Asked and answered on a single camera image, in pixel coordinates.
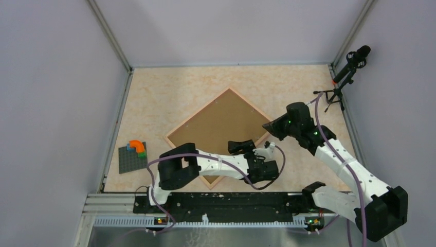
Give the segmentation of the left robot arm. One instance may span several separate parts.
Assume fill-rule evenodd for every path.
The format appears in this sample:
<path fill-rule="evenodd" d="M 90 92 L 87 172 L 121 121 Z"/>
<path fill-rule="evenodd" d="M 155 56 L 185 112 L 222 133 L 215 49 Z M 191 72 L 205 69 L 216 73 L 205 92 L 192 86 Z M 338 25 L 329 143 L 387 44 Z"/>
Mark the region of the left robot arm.
<path fill-rule="evenodd" d="M 281 174 L 274 160 L 275 149 L 275 144 L 269 142 L 257 148 L 252 140 L 229 141 L 229 155 L 222 155 L 185 143 L 160 155 L 158 177 L 152 181 L 145 205 L 153 213 L 162 211 L 172 191 L 200 176 L 230 177 L 249 185 L 266 181 L 270 185 Z"/>

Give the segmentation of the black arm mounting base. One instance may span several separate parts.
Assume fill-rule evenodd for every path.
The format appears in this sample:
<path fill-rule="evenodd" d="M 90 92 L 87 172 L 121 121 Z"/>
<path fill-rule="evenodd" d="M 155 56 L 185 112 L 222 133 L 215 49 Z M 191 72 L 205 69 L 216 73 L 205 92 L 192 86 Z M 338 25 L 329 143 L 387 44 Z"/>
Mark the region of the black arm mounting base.
<path fill-rule="evenodd" d="M 151 203 L 148 196 L 136 196 L 133 213 L 167 211 L 176 222 L 198 222 L 206 215 L 212 223 L 281 223 L 321 211 L 301 193 L 288 192 L 173 192 L 161 207 Z"/>

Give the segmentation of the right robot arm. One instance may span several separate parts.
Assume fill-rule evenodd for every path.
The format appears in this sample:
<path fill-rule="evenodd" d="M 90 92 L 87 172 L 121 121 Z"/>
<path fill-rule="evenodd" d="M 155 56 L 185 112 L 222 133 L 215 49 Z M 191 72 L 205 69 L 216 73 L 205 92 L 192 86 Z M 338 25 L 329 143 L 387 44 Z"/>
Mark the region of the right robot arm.
<path fill-rule="evenodd" d="M 323 182 L 313 182 L 302 190 L 302 207 L 308 212 L 318 208 L 330 210 L 352 223 L 366 239 L 377 242 L 406 224 L 408 194 L 392 187 L 369 172 L 345 149 L 337 136 L 312 117 L 303 102 L 291 103 L 286 113 L 263 124 L 279 140 L 293 137 L 315 158 L 326 164 L 351 190 L 337 191 Z"/>

